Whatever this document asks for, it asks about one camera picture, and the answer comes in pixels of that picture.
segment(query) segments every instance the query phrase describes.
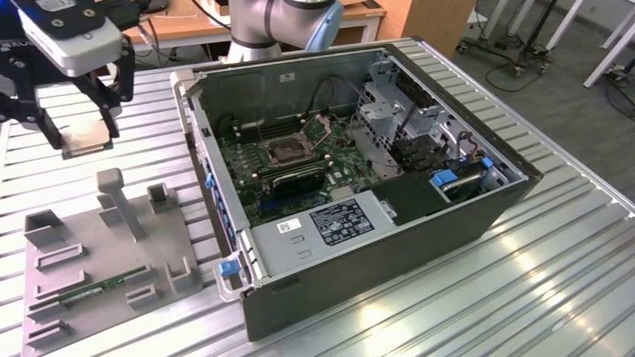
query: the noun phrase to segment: black cable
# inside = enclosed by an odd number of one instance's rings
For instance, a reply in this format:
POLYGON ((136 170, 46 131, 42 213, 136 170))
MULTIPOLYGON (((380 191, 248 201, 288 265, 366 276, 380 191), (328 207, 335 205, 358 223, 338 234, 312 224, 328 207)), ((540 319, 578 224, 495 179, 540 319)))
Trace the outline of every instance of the black cable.
POLYGON ((400 169, 400 165, 383 164, 382 162, 375 161, 375 160, 368 160, 368 161, 372 162, 374 164, 378 164, 378 165, 382 165, 382 166, 386 166, 386 167, 395 167, 395 168, 399 168, 399 169, 400 169))
POLYGON ((402 122, 400 126, 396 128, 394 141, 399 139, 400 132, 404 131, 404 128, 408 125, 410 120, 415 116, 415 111, 416 111, 416 105, 415 103, 412 103, 412 105, 410 106, 408 114, 406 115, 406 119, 402 122))
POLYGON ((358 93, 362 96, 362 91, 358 89, 355 84, 351 83, 351 81, 344 80, 338 74, 330 74, 322 80, 319 80, 319 82, 318 82, 316 89, 314 90, 314 93, 312 93, 312 96, 311 96, 311 101, 308 102, 308 105, 307 105, 307 110, 304 111, 304 116, 308 115, 308 113, 311 113, 311 110, 314 110, 314 105, 316 104, 316 98, 318 98, 319 90, 322 89, 323 84, 327 81, 332 82, 334 79, 340 80, 343 83, 346 83, 352 88, 355 93, 358 93))
POLYGON ((506 63, 498 67, 494 67, 486 74, 486 81, 492 87, 495 87, 495 89, 500 91, 506 91, 508 93, 518 93, 519 91, 523 91, 524 89, 527 89, 527 87, 530 87, 543 77, 543 74, 539 74, 538 77, 534 80, 531 80, 527 84, 524 84, 520 88, 515 88, 515 89, 502 88, 500 86, 492 83, 492 81, 490 80, 490 75, 499 69, 507 67, 507 65, 510 65, 510 63, 506 63))
POLYGON ((622 94, 622 96, 627 99, 627 101, 631 103, 631 105, 634 106, 635 108, 635 102, 634 100, 631 100, 631 98, 628 97, 628 95, 626 95, 624 91, 622 90, 622 88, 619 88, 619 86, 615 84, 615 82, 612 80, 610 80, 610 82, 606 84, 606 91, 604 91, 604 95, 606 95, 606 100, 608 101, 608 104, 614 107, 614 109, 622 114, 624 115, 626 118, 628 118, 630 120, 635 121, 635 118, 631 117, 622 109, 619 109, 619 107, 615 105, 614 101, 611 100, 611 96, 610 96, 610 88, 614 87, 619 93, 622 94))
POLYGON ((158 36, 158 30, 155 29, 155 25, 152 23, 152 20, 148 18, 148 24, 150 24, 150 30, 152 31, 152 38, 155 40, 155 53, 158 54, 158 68, 160 68, 160 46, 159 46, 159 36, 158 36))
POLYGON ((482 23, 480 23, 480 18, 478 17, 478 15, 479 15, 479 12, 478 12, 478 2, 479 2, 479 0, 476 0, 476 3, 475 3, 475 12, 476 12, 476 24, 478 24, 478 28, 479 28, 479 30, 480 30, 480 37, 479 37, 479 39, 483 39, 483 40, 486 41, 486 43, 487 43, 488 38, 486 37, 486 33, 483 32, 483 31, 484 31, 483 25, 482 25, 482 23))
POLYGON ((223 26, 228 31, 231 31, 231 27, 227 26, 226 24, 223 24, 220 22, 219 19, 216 19, 214 17, 214 15, 211 13, 207 12, 207 10, 203 8, 203 6, 200 6, 199 2, 196 0, 192 0, 192 4, 199 8, 200 12, 206 14, 206 16, 214 21, 216 22, 216 24, 219 24, 219 26, 223 26))
POLYGON ((511 19, 507 21, 507 25, 506 25, 506 32, 510 33, 510 25, 512 24, 514 20, 516 19, 516 15, 518 15, 518 11, 520 9, 520 6, 523 6, 523 4, 527 2, 527 0, 523 0, 520 2, 520 4, 518 4, 516 8, 514 9, 514 14, 512 14, 512 17, 511 19))
POLYGON ((152 54, 152 52, 156 54, 158 56, 158 65, 155 65, 154 67, 155 68, 160 68, 160 58, 159 57, 164 57, 164 58, 168 58, 168 60, 172 60, 172 61, 178 61, 178 62, 186 62, 186 63, 196 63, 196 61, 194 59, 188 59, 188 58, 182 58, 182 57, 175 57, 170 54, 164 54, 160 52, 160 42, 159 42, 159 36, 158 36, 158 31, 155 29, 155 26, 154 26, 154 23, 152 23, 152 20, 148 19, 148 24, 150 24, 150 30, 152 31, 152 35, 148 33, 148 31, 144 29, 144 27, 142 26, 142 24, 138 25, 138 29, 139 29, 139 33, 142 35, 142 38, 144 40, 144 43, 150 46, 151 48, 151 52, 148 52, 146 55, 138 55, 136 57, 147 57, 152 54))
POLYGON ((504 54, 500 54, 498 52, 494 52, 492 50, 490 50, 487 47, 483 47, 480 45, 476 45, 474 43, 470 44, 471 47, 476 47, 480 51, 486 52, 487 54, 492 54, 495 56, 499 56, 500 58, 504 58, 506 60, 508 60, 514 65, 518 65, 516 61, 514 60, 512 57, 510 56, 506 56, 504 54))

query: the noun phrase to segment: desk leg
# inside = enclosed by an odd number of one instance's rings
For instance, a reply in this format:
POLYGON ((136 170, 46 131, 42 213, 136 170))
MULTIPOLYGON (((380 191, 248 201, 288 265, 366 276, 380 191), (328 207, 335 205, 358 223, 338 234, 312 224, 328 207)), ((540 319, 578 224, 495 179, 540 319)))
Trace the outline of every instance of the desk leg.
POLYGON ((604 73, 606 69, 608 68, 608 66, 611 65, 611 63, 615 61, 615 57, 618 57, 618 55, 620 54, 622 50, 624 49, 624 47, 628 45, 628 43, 631 42, 631 39, 634 38, 635 36, 635 24, 631 25, 628 31, 626 31, 626 34, 624 36, 622 37, 622 39, 619 40, 618 44, 615 45, 614 49, 611 50, 611 52, 608 53, 608 55, 606 55, 606 58, 604 60, 602 61, 602 63, 599 64, 598 68, 595 69, 594 73, 591 74, 591 76, 587 78, 587 81, 584 82, 584 86, 587 88, 591 88, 595 84, 595 82, 598 81, 598 78, 602 76, 602 74, 604 73))
POLYGON ((372 42, 378 39, 380 17, 370 17, 362 33, 362 43, 372 42))
POLYGON ((602 45, 602 48, 604 48, 607 50, 608 47, 611 47, 611 45, 614 44, 615 39, 622 34, 622 31, 624 30, 626 26, 628 25, 628 23, 631 23, 631 20, 634 19, 634 16, 635 16, 635 6, 631 9, 628 15, 626 15, 626 18, 619 23, 619 25, 615 28, 615 31, 611 34, 611 36, 608 37, 608 39, 606 39, 606 42, 604 42, 604 45, 602 45))
POLYGON ((520 12, 518 13, 518 16, 514 20, 512 27, 510 28, 510 35, 516 35, 518 29, 520 28, 524 18, 527 17, 527 13, 532 8, 534 2, 535 0, 526 0, 523 7, 520 8, 520 12))
POLYGON ((571 25, 574 19, 575 19, 575 14, 578 13, 579 7, 583 4, 584 0, 575 0, 575 3, 571 6, 571 9, 568 10, 567 15, 564 16, 563 22, 559 24, 558 30, 555 30, 554 37, 552 39, 548 40, 547 44, 547 50, 552 50, 555 46, 558 46, 559 39, 563 38, 564 32, 568 29, 568 25, 571 25))
POLYGON ((503 10, 506 9, 508 0, 499 0, 496 8, 494 9, 492 16, 490 17, 490 20, 487 20, 487 26, 486 30, 483 31, 483 35, 486 36, 486 39, 490 39, 490 36, 494 32, 494 28, 496 27, 498 20, 500 20, 500 15, 503 14, 503 10))

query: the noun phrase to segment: white label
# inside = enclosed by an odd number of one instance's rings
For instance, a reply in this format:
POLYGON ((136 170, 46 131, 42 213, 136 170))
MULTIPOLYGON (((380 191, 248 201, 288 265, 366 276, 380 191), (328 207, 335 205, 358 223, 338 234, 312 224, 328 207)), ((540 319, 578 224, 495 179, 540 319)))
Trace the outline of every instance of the white label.
POLYGON ((284 73, 280 75, 280 83, 291 82, 292 80, 296 80, 295 72, 284 73))
POLYGON ((55 13, 63 9, 74 7, 78 3, 76 0, 36 0, 42 10, 55 13))
POLYGON ((298 218, 294 218, 292 220, 287 222, 278 223, 278 230, 280 231, 280 233, 287 233, 300 227, 302 227, 302 224, 298 218))

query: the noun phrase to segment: metal bracket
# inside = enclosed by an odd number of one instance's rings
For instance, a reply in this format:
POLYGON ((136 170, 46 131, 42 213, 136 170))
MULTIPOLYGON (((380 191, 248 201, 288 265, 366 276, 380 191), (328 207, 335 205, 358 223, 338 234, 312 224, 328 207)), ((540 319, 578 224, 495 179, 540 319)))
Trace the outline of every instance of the metal bracket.
POLYGON ((220 264, 222 263, 228 263, 232 260, 240 260, 242 251, 236 251, 223 259, 219 259, 214 262, 211 268, 215 272, 215 279, 216 279, 216 285, 219 286, 219 293, 220 293, 220 298, 223 299, 224 302, 231 303, 232 301, 236 301, 240 299, 240 294, 246 292, 247 290, 252 289, 254 287, 251 285, 246 285, 243 281, 243 286, 240 289, 232 289, 227 285, 227 281, 224 277, 220 274, 220 264))

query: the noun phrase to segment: aluminum table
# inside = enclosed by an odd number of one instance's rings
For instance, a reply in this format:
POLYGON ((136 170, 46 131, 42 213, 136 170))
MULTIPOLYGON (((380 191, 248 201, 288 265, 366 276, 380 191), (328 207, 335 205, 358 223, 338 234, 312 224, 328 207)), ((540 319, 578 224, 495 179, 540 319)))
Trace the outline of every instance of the aluminum table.
MULTIPOLYGON (((0 131, 0 357, 21 343, 21 217, 96 208, 92 175, 116 166, 128 197, 176 188, 207 288, 52 356, 631 356, 635 207, 423 42, 395 45, 546 174, 483 237, 267 339, 250 343, 239 303, 219 298, 219 257, 168 84, 138 74, 106 152, 63 161, 40 133, 0 131)), ((42 89, 59 125, 96 108, 71 86, 42 89)))

